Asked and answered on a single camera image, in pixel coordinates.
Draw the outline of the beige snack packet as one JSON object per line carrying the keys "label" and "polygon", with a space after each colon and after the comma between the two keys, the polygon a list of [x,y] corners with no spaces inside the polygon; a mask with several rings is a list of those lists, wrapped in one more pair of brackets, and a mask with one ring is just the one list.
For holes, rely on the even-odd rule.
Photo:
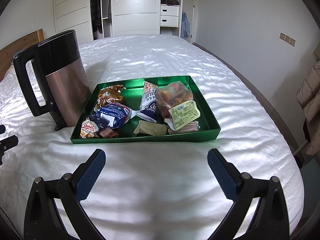
{"label": "beige snack packet", "polygon": [[152,136],[158,135],[166,135],[168,130],[167,125],[164,124],[156,124],[153,122],[147,122],[144,120],[139,120],[139,123],[135,130],[133,131],[134,134],[147,134]]}

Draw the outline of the brown gold oat snack bag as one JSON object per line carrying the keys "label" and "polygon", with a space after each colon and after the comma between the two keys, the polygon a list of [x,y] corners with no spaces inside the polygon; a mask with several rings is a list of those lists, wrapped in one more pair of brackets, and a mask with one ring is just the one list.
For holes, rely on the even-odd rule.
{"label": "brown gold oat snack bag", "polygon": [[96,112],[109,103],[121,103],[124,100],[121,91],[125,89],[126,87],[124,85],[112,85],[101,89],[98,93],[93,111]]}

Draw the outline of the white blue nut snack bag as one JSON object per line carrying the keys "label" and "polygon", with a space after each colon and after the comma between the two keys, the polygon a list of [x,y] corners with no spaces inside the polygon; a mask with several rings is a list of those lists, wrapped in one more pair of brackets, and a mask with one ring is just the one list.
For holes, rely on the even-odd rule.
{"label": "white blue nut snack bag", "polygon": [[156,92],[158,87],[148,81],[144,81],[142,99],[137,116],[144,121],[157,122]]}

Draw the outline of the clear bag orange snacks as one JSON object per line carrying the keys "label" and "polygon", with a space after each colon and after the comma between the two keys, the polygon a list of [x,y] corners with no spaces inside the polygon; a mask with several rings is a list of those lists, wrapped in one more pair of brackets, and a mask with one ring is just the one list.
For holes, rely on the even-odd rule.
{"label": "clear bag orange snacks", "polygon": [[159,88],[156,105],[164,122],[174,131],[198,121],[201,116],[193,93],[180,81]]}

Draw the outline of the white red small snack bag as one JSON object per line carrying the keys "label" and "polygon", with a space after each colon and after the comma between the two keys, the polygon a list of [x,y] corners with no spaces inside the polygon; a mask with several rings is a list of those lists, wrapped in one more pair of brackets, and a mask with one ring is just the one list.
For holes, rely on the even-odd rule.
{"label": "white red small snack bag", "polygon": [[95,138],[98,136],[99,127],[98,125],[92,121],[89,117],[87,117],[81,125],[80,137],[82,139]]}

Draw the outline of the dark red small packet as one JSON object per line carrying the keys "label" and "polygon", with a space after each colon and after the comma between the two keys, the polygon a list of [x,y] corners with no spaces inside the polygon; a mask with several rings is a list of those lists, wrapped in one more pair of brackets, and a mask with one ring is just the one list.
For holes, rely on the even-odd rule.
{"label": "dark red small packet", "polygon": [[99,136],[103,139],[111,139],[117,137],[119,134],[115,132],[112,128],[106,127],[99,131]]}

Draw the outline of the green tray box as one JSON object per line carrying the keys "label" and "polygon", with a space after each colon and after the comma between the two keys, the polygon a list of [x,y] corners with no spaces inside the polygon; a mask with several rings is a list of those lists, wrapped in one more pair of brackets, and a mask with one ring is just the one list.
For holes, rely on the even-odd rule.
{"label": "green tray box", "polygon": [[151,77],[97,84],[71,142],[204,142],[220,129],[191,76]]}

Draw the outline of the pink striped snack packet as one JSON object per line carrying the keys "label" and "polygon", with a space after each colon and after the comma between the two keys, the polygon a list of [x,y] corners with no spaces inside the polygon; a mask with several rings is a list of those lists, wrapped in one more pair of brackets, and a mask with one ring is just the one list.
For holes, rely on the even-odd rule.
{"label": "pink striped snack packet", "polygon": [[198,132],[200,129],[199,122],[198,121],[192,121],[185,125],[184,127],[174,131],[170,127],[168,128],[169,134],[180,134],[180,133],[192,133],[192,132]]}

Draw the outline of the wooden headboard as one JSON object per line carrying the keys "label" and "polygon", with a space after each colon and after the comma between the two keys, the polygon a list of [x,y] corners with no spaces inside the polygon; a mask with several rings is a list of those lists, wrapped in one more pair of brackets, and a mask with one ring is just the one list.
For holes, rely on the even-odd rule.
{"label": "wooden headboard", "polygon": [[0,79],[5,77],[14,55],[44,40],[43,29],[38,29],[7,45],[0,52]]}

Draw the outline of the beige coat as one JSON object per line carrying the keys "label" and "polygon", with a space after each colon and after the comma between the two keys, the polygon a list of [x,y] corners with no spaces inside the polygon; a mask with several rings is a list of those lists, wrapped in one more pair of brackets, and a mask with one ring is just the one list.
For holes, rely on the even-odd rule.
{"label": "beige coat", "polygon": [[319,154],[319,62],[311,67],[296,98],[305,117],[305,137],[309,142],[306,154]]}

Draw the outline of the white wardrobe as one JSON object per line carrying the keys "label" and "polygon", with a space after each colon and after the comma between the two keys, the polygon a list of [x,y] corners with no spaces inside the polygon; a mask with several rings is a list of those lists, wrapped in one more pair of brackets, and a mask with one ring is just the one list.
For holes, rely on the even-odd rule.
{"label": "white wardrobe", "polygon": [[[98,7],[98,38],[160,32],[160,0],[100,0]],[[92,8],[91,0],[54,0],[55,31],[74,29],[79,43],[93,41]]]}

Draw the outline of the blue hanging garment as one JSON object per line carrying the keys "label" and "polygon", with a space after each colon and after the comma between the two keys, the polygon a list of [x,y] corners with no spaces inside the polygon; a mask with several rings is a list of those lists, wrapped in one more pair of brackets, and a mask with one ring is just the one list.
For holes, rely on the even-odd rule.
{"label": "blue hanging garment", "polygon": [[188,37],[190,37],[190,23],[186,13],[183,11],[181,21],[181,38],[187,39]]}

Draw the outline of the white drawer unit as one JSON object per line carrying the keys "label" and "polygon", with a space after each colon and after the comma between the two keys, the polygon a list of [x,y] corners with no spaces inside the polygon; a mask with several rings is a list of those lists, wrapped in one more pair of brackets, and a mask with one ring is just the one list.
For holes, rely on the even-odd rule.
{"label": "white drawer unit", "polygon": [[160,26],[177,28],[179,23],[180,7],[178,5],[161,5]]}

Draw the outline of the brass wall switch panel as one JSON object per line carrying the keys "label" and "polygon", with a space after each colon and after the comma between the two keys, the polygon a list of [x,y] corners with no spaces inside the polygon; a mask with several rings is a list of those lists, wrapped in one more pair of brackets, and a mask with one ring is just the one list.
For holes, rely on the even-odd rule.
{"label": "brass wall switch panel", "polygon": [[284,33],[280,33],[279,38],[280,38],[281,40],[289,43],[289,44],[292,45],[293,47],[295,46],[296,41],[295,41],[293,38],[285,35]]}

